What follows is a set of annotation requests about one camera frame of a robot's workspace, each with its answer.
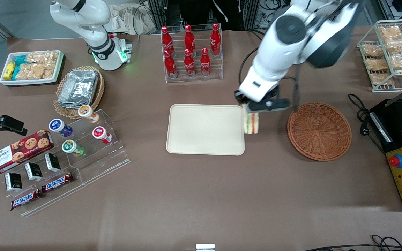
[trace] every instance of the small jar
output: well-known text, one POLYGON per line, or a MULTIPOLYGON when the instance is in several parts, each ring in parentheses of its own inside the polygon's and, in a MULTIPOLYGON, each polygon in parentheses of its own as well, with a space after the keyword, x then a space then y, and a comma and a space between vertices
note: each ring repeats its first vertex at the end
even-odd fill
POLYGON ((68 137, 72 134, 72 127, 68 126, 61 119, 53 119, 49 123, 49 130, 54 133, 58 133, 63 135, 64 137, 68 137))
POLYGON ((112 135, 106 131, 105 127, 96 127, 92 130, 94 138, 101 140, 103 143, 108 144, 113 138, 112 135))
POLYGON ((62 150, 65 153, 69 153, 69 154, 73 154, 74 156, 82 156, 83 153, 85 152, 85 149, 79 145, 77 145, 77 143, 71 139, 63 142, 62 145, 62 150))
POLYGON ((79 116, 89 120, 91 123, 97 123, 99 121, 99 115, 94 113, 93 109, 89 105, 82 105, 79 108, 79 116))

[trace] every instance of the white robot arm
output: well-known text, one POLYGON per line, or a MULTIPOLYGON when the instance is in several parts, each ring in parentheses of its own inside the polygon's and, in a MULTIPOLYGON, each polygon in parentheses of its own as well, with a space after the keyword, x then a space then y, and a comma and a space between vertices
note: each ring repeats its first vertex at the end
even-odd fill
POLYGON ((116 70, 127 61, 125 40, 110 38, 104 24, 110 8, 102 0, 57 0, 50 6, 52 18, 81 35, 104 70, 116 70))
POLYGON ((289 100, 274 99, 278 96, 278 90, 274 89, 278 89, 279 81, 292 64, 308 61, 314 67, 323 68, 341 59, 348 49, 364 0, 338 3, 338 8, 324 17, 293 5, 270 25, 238 91, 251 100, 247 106, 249 112, 281 110, 289 106, 289 100))

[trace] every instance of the floor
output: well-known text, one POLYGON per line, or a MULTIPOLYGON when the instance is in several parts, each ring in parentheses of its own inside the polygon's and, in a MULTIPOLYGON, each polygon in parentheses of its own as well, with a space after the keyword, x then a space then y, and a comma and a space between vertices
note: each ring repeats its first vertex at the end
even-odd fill
MULTIPOLYGON (((108 4, 126 2, 126 0, 105 0, 108 4)), ((382 18, 377 0, 367 3, 367 10, 373 21, 382 18)), ((49 13, 49 1, 0 0, 0 22, 16 37, 29 39, 76 38, 72 30, 57 24, 49 13)), ((368 25, 369 22, 362 14, 358 25, 368 25)), ((6 41, 0 37, 0 74, 7 56, 6 41)))

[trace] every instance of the aluminum foil container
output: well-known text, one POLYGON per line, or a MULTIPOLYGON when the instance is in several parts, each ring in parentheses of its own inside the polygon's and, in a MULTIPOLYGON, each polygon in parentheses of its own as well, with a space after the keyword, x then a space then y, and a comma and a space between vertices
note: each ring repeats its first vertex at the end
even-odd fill
POLYGON ((72 70, 63 84, 59 104, 64 108, 78 109, 91 105, 97 89, 99 75, 93 70, 72 70))

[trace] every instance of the red emergency stop button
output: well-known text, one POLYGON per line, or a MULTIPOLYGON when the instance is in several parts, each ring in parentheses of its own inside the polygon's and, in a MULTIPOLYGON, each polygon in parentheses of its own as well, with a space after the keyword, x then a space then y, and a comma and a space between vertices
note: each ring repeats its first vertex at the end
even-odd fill
POLYGON ((401 168, 402 167, 402 157, 399 154, 395 154, 389 158, 389 164, 401 168))

